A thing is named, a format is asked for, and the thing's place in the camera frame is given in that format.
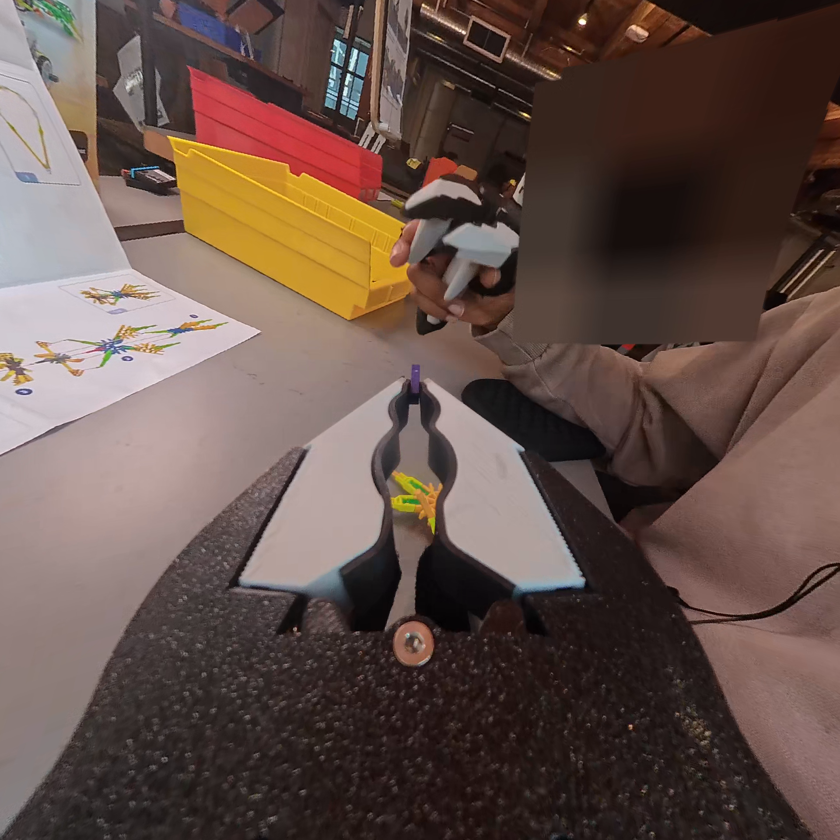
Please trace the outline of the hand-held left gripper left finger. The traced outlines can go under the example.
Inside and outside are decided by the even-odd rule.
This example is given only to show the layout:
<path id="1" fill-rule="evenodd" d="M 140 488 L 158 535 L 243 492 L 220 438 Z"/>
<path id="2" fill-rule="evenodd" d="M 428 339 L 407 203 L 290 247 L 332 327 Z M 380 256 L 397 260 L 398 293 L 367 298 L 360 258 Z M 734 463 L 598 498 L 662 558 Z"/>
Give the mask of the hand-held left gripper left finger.
<path id="1" fill-rule="evenodd" d="M 238 587 L 325 599 L 350 624 L 385 624 L 402 577 L 388 485 L 402 428 L 397 380 L 316 436 L 260 526 Z"/>

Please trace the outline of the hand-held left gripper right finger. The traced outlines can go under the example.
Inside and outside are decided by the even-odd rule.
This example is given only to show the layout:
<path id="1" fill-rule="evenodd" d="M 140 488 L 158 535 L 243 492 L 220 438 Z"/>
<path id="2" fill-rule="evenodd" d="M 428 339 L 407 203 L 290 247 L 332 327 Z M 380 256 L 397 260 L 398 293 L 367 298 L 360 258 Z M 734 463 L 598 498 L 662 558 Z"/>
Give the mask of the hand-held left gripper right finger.
<path id="1" fill-rule="evenodd" d="M 468 624 L 498 602 L 585 590 L 585 577 L 524 448 L 433 381 L 423 381 L 428 463 L 442 482 L 433 541 L 418 562 L 418 612 Z"/>

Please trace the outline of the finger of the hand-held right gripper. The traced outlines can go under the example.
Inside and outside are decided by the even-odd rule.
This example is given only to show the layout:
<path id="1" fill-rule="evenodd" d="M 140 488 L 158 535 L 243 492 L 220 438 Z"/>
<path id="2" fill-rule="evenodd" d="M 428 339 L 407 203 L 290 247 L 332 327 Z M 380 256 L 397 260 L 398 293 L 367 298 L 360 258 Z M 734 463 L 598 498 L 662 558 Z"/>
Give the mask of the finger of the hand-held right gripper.
<path id="1" fill-rule="evenodd" d="M 500 268 L 519 247 L 519 234 L 506 224 L 462 224 L 443 237 L 455 250 L 444 273 L 445 301 L 459 297 L 480 270 Z"/>
<path id="2" fill-rule="evenodd" d="M 444 242 L 448 233 L 487 221 L 482 187 L 460 175 L 442 175 L 423 186 L 406 201 L 405 214 L 417 221 L 408 260 L 430 256 L 454 258 L 458 250 Z"/>

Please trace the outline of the toy construction model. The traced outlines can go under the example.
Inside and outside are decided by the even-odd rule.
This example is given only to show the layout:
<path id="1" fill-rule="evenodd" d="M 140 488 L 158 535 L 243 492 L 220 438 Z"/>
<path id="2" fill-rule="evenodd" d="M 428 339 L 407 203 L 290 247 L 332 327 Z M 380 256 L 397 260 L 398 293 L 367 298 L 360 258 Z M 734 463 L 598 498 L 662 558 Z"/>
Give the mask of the toy construction model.
<path id="1" fill-rule="evenodd" d="M 443 484 L 425 484 L 398 470 L 392 472 L 391 478 L 403 490 L 402 494 L 391 497 L 392 509 L 416 515 L 420 521 L 426 522 L 431 533 L 435 534 L 436 508 Z"/>

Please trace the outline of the yellow plastic bin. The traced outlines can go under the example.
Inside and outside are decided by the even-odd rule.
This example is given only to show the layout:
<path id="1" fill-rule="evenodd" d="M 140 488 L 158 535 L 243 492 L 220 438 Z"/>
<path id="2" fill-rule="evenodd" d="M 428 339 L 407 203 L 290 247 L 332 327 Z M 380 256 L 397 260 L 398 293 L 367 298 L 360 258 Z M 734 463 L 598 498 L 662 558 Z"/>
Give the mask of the yellow plastic bin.
<path id="1" fill-rule="evenodd" d="M 185 231 L 351 321 L 403 300 L 403 226 L 287 164 L 171 139 Z"/>

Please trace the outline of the person's right forearm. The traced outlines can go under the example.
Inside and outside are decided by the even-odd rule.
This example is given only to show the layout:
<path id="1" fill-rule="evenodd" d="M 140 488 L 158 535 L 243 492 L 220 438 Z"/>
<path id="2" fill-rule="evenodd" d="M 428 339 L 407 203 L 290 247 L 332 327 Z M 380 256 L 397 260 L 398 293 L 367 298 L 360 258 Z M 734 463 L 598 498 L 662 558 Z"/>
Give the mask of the person's right forearm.
<path id="1" fill-rule="evenodd" d="M 518 343 L 512 316 L 472 336 L 505 378 L 602 443 L 628 484 L 686 489 L 728 452 L 762 365 L 762 343 L 717 342 L 630 360 L 589 344 Z"/>

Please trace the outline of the grey desk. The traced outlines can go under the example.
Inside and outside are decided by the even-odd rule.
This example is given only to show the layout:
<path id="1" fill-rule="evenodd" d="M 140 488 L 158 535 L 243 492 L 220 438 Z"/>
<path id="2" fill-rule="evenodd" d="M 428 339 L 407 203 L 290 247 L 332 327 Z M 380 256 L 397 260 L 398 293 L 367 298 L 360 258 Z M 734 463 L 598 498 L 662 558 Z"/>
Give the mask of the grey desk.
<path id="1" fill-rule="evenodd" d="M 259 335 L 2 456 L 2 831 L 50 771 L 145 596 L 289 449 L 420 364 L 459 395 L 498 378 L 464 326 L 421 338 L 399 302 L 346 322 L 189 234 L 104 176 L 133 268 Z"/>

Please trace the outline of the person's right hand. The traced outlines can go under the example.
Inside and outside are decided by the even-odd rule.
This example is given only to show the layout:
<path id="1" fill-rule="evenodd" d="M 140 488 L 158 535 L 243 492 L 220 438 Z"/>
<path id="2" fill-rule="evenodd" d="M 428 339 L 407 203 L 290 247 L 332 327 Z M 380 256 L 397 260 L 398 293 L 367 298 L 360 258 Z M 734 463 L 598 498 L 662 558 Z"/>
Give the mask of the person's right hand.
<path id="1" fill-rule="evenodd" d="M 408 261 L 418 226 L 419 221 L 413 220 L 403 227 L 390 255 L 393 267 L 407 267 L 407 277 L 413 285 L 411 296 L 416 306 L 431 318 L 463 322 L 477 329 L 479 333 L 496 329 L 501 321 L 513 312 L 514 291 L 493 297 L 465 290 L 460 297 L 445 300 L 446 285 L 443 277 L 449 257 L 432 255 L 418 264 L 410 264 Z"/>

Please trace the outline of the black padded cushion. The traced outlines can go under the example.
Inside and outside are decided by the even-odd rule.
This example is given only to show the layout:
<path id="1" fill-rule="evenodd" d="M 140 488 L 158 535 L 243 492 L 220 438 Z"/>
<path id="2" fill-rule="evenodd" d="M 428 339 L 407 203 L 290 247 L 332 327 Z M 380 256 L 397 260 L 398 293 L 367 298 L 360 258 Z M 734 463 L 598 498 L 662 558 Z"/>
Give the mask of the black padded cushion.
<path id="1" fill-rule="evenodd" d="M 460 399 L 523 449 L 550 463 L 599 459 L 606 453 L 593 432 L 537 404 L 509 381 L 472 381 Z"/>

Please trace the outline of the white hanging banner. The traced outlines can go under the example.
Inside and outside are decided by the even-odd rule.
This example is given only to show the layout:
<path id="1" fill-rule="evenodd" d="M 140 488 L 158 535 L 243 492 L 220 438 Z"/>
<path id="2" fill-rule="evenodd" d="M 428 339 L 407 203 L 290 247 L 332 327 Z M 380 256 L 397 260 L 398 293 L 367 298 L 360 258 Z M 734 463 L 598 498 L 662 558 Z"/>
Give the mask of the white hanging banner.
<path id="1" fill-rule="evenodd" d="M 412 1 L 376 1 L 371 48 L 373 131 L 393 144 L 403 137 L 403 102 L 413 23 Z"/>

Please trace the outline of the dark paned window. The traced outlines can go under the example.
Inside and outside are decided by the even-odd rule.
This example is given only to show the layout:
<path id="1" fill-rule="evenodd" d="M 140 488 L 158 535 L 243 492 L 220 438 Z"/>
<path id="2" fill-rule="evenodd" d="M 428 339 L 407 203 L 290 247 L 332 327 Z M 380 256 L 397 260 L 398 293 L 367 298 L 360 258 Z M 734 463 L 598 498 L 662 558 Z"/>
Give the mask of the dark paned window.
<path id="1" fill-rule="evenodd" d="M 324 108 L 333 116 L 355 121 L 361 112 L 364 80 L 371 58 L 371 42 L 356 38 L 352 46 L 334 30 Z"/>

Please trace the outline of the stack of red bins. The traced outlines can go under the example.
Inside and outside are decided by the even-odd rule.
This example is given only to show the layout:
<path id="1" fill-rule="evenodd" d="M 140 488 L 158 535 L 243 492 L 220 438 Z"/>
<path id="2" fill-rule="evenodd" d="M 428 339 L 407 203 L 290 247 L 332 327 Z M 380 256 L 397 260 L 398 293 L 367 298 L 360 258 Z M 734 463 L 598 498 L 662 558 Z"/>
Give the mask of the stack of red bins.
<path id="1" fill-rule="evenodd" d="M 382 188 L 382 158 L 288 110 L 190 68 L 200 144 L 288 165 L 361 201 Z"/>

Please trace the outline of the person's beige hoodie torso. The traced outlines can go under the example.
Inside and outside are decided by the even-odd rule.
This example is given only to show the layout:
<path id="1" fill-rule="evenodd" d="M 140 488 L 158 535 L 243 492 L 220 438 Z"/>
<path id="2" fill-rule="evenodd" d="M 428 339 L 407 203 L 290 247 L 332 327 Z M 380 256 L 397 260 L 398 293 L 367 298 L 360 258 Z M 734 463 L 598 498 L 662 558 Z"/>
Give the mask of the person's beige hoodie torso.
<path id="1" fill-rule="evenodd" d="M 682 599 L 731 616 L 838 563 L 838 289 L 767 312 L 752 343 L 633 363 L 627 442 L 687 432 L 711 468 L 638 533 Z M 752 750 L 817 838 L 838 838 L 838 577 L 776 616 L 695 632 Z"/>

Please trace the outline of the black device with blue light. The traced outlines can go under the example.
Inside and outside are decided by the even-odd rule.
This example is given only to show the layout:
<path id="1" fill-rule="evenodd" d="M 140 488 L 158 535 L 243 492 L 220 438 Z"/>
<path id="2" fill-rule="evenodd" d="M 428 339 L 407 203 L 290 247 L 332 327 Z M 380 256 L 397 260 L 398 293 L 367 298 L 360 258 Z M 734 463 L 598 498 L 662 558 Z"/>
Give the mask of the black device with blue light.
<path id="1" fill-rule="evenodd" d="M 177 189 L 176 177 L 156 165 L 122 169 L 121 177 L 126 186 L 155 195 L 170 195 Z"/>

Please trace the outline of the blue storage bins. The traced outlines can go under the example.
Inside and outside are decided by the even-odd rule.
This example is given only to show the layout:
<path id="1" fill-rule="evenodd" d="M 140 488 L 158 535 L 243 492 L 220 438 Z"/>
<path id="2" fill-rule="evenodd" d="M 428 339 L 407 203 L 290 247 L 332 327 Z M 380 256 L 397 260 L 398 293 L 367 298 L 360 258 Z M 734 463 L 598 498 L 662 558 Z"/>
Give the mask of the blue storage bins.
<path id="1" fill-rule="evenodd" d="M 175 2 L 175 6 L 175 17 L 184 28 L 240 55 L 253 56 L 249 36 L 223 22 L 215 14 L 211 14 L 199 2 L 178 1 Z"/>

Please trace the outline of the toy instruction sheet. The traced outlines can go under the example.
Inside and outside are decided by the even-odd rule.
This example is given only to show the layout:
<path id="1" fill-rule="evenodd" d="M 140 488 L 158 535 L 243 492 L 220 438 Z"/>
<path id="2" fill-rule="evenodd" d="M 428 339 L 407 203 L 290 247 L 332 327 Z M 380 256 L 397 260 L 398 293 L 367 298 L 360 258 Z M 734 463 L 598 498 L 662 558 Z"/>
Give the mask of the toy instruction sheet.
<path id="1" fill-rule="evenodd" d="M 259 331 L 134 270 L 2 2 L 1 452 Z"/>

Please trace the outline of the printed paper sheet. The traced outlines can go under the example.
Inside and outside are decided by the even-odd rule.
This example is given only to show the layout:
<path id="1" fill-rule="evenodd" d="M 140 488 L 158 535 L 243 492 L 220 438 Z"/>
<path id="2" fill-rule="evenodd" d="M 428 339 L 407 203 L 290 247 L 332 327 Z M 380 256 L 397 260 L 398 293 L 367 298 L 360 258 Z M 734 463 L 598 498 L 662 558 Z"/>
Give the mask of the printed paper sheet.
<path id="1" fill-rule="evenodd" d="M 126 111 L 134 127 L 143 131 L 146 125 L 144 75 L 140 36 L 134 36 L 118 52 L 120 77 L 112 92 Z"/>

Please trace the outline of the silver ventilation duct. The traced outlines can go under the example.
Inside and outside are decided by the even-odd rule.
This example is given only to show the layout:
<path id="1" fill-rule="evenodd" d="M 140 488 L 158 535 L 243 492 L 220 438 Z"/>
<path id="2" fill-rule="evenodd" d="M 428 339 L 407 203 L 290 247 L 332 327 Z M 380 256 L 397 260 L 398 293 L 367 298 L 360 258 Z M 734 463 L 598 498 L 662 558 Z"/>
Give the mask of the silver ventilation duct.
<path id="1" fill-rule="evenodd" d="M 516 69 L 546 81 L 556 81 L 562 75 L 562 68 L 529 57 L 524 47 L 517 48 L 510 33 L 482 17 L 450 10 L 443 2 L 414 5 L 420 20 L 437 37 L 488 60 L 492 66 Z"/>

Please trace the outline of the black hoodie drawstring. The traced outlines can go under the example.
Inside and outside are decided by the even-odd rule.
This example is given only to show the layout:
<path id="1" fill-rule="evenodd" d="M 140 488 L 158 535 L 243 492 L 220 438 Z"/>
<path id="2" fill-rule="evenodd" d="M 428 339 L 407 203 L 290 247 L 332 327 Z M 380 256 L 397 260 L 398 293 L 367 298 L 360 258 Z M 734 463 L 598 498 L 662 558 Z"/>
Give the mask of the black hoodie drawstring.
<path id="1" fill-rule="evenodd" d="M 825 584 L 839 575 L 839 562 L 826 563 L 809 573 L 802 583 L 782 602 L 766 607 L 757 612 L 725 613 L 690 605 L 675 587 L 668 586 L 668 593 L 673 596 L 677 604 L 688 613 L 697 613 L 700 618 L 689 621 L 693 626 L 738 624 L 763 621 L 788 612 L 792 607 L 819 590 Z"/>

